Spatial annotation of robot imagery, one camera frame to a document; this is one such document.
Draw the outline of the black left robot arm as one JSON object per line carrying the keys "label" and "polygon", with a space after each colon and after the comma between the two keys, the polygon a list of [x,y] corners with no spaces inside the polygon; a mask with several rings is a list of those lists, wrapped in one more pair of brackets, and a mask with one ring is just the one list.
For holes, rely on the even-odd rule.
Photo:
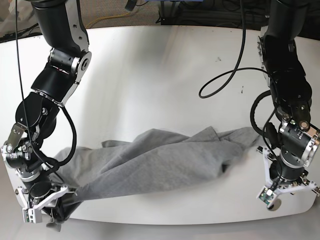
{"label": "black left robot arm", "polygon": [[274,156],[266,171],[262,200],[272,201],[280,194],[312,190],[317,185],[306,179],[308,167],[320,147],[320,131],[311,123],[312,87],[299,61],[296,37],[302,31],[309,0],[273,0],[266,28],[261,31],[259,46],[266,71],[279,128],[267,120],[258,132],[266,149],[265,156]]}

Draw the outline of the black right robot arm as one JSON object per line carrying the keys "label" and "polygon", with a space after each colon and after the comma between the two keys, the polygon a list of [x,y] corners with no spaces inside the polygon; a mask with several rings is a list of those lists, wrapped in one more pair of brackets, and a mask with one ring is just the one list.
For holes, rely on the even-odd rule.
{"label": "black right robot arm", "polygon": [[15,192],[22,202],[24,222],[40,223],[42,215],[47,214],[53,223],[60,224],[77,208],[77,204],[68,202],[76,190],[62,178],[51,180],[50,175],[56,175],[74,156],[76,129],[72,129],[72,144],[65,159],[48,157],[41,147],[55,130],[59,112],[74,127],[65,105],[79,86],[92,54],[79,1],[33,0],[31,6],[51,50],[31,92],[17,107],[15,124],[0,151],[5,165],[22,181]]}

